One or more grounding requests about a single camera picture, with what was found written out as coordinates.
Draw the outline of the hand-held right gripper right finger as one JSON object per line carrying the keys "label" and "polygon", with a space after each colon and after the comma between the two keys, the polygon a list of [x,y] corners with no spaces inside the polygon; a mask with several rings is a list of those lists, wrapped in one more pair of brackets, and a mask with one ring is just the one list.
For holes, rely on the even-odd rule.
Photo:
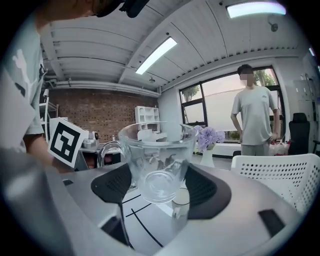
{"label": "hand-held right gripper right finger", "polygon": [[[207,178],[227,183],[230,202],[212,219],[188,220],[158,256],[272,256],[299,226],[302,216],[259,181],[200,164],[191,167]],[[263,210],[274,210],[284,224],[274,236],[259,215]]]}

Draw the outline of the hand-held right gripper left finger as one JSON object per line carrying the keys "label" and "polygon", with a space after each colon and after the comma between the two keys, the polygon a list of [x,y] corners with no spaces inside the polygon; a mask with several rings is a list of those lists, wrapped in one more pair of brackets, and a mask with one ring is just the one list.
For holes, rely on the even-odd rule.
{"label": "hand-held right gripper left finger", "polygon": [[89,220],[54,168],[26,153],[2,150],[2,198],[38,256],[135,255]]}

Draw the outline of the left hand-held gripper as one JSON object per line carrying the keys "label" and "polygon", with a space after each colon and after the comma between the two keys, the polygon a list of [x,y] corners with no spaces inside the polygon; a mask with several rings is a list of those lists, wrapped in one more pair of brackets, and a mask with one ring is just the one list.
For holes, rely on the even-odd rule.
{"label": "left hand-held gripper", "polygon": [[64,117],[50,120],[48,152],[73,170],[88,170],[84,153],[94,154],[99,145],[96,131],[85,130]]}

